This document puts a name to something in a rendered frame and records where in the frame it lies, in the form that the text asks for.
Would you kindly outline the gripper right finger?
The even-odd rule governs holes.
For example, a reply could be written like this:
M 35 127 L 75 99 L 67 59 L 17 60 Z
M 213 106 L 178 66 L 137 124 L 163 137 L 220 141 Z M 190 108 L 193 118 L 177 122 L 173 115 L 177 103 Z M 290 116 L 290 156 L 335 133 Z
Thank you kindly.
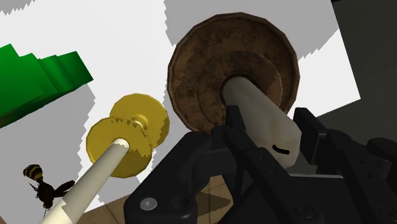
M 296 108 L 293 121 L 302 131 L 305 159 L 325 174 L 344 177 L 363 224 L 397 224 L 397 197 L 366 150 L 346 133 L 327 129 L 307 108 Z

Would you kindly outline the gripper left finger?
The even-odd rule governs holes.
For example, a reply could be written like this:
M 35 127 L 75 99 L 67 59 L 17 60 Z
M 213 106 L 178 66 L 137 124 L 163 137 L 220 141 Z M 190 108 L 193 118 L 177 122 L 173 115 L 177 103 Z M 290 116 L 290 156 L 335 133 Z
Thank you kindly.
M 242 109 L 228 106 L 211 134 L 189 132 L 129 196 L 125 224 L 197 224 L 195 197 L 210 177 L 232 174 L 233 206 L 218 224 L 292 224 L 289 174 L 246 134 Z

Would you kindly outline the white candle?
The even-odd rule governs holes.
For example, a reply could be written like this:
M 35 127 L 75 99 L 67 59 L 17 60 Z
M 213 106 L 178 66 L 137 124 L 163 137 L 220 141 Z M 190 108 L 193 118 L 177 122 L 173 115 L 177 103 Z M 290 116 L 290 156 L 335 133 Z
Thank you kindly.
M 226 107 L 240 109 L 247 134 L 284 167 L 295 164 L 301 131 L 288 116 L 300 73 L 285 33 L 247 13 L 215 15 L 176 45 L 167 91 L 187 128 L 210 132 L 223 125 Z
M 167 111 L 155 98 L 130 94 L 119 99 L 87 134 L 92 166 L 39 224 L 77 224 L 109 177 L 130 178 L 145 170 L 169 126 Z

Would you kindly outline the white candle in gold holder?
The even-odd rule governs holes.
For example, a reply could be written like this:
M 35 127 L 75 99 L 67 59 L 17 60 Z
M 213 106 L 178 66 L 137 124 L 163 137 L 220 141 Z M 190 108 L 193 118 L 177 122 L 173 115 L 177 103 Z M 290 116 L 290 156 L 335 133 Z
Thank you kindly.
M 119 99 L 87 134 L 92 166 L 39 224 L 77 224 L 109 177 L 130 178 L 145 170 L 169 126 L 167 111 L 155 98 L 130 94 Z

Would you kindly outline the black and yellow bee figure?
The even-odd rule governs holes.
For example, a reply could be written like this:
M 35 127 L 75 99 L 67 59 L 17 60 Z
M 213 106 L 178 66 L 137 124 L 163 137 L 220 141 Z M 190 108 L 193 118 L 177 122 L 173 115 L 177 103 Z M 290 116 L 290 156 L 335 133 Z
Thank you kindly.
M 36 192 L 36 198 L 43 203 L 43 208 L 45 209 L 43 216 L 45 216 L 46 212 L 52 208 L 53 200 L 55 198 L 63 197 L 75 184 L 74 180 L 70 180 L 61 184 L 59 187 L 54 188 L 52 185 L 44 182 L 43 170 L 38 164 L 28 165 L 23 170 L 23 175 L 38 184 L 37 187 L 32 184 L 30 184 L 30 186 Z

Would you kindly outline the green stepped shape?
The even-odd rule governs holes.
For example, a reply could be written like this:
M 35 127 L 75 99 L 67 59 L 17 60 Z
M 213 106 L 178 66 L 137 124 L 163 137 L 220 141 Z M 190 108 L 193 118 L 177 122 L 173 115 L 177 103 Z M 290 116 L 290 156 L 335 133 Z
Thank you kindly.
M 78 52 L 43 59 L 0 47 L 0 128 L 93 80 Z

